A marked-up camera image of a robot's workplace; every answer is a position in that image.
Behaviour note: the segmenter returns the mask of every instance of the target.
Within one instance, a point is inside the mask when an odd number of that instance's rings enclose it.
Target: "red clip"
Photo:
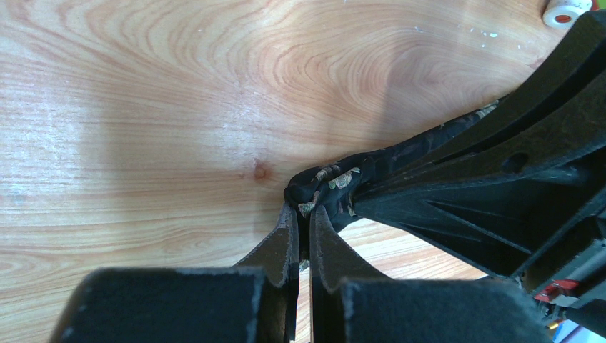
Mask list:
[[[542,302],[551,302],[558,294],[570,293],[579,285],[578,281],[571,279],[553,280],[549,286],[545,287],[539,294],[535,295],[536,300]]]

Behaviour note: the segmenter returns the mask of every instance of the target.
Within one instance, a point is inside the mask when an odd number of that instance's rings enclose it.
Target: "wooden table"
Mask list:
[[[99,267],[235,263],[298,171],[523,82],[563,35],[544,5],[0,1],[0,341],[48,339]],[[482,276],[376,223],[343,236],[393,277]]]

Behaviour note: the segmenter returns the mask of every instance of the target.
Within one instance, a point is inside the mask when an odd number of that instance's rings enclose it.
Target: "black fabric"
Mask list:
[[[352,204],[352,195],[364,183],[376,182],[423,157],[476,124],[502,101],[450,120],[407,141],[371,152],[351,155],[327,166],[316,166],[295,175],[284,190],[285,200],[297,210],[301,258],[309,246],[309,214],[321,204],[326,207],[334,229],[339,232],[361,219]]]

